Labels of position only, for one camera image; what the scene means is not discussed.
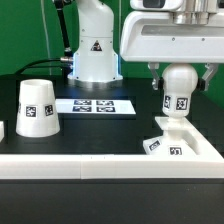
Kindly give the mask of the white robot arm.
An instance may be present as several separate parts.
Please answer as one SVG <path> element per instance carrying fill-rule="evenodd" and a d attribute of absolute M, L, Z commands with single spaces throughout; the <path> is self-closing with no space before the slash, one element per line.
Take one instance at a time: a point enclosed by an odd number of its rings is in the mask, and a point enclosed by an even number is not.
<path fill-rule="evenodd" d="M 118 59 L 161 63 L 201 63 L 207 68 L 198 87 L 224 64 L 224 3 L 220 0 L 130 0 L 120 52 L 113 51 L 113 12 L 99 0 L 77 0 L 80 36 L 73 56 L 76 82 L 106 83 L 116 78 Z"/>

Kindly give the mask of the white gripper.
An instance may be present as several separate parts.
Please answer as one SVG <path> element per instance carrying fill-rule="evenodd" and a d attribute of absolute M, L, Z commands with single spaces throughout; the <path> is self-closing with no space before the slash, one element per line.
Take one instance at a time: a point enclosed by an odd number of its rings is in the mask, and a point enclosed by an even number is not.
<path fill-rule="evenodd" d="M 163 88 L 158 63 L 207 63 L 200 89 L 207 91 L 224 63 L 224 10 L 207 25 L 176 25 L 168 12 L 131 12 L 125 19 L 120 55 L 125 61 L 149 62 L 154 90 Z"/>

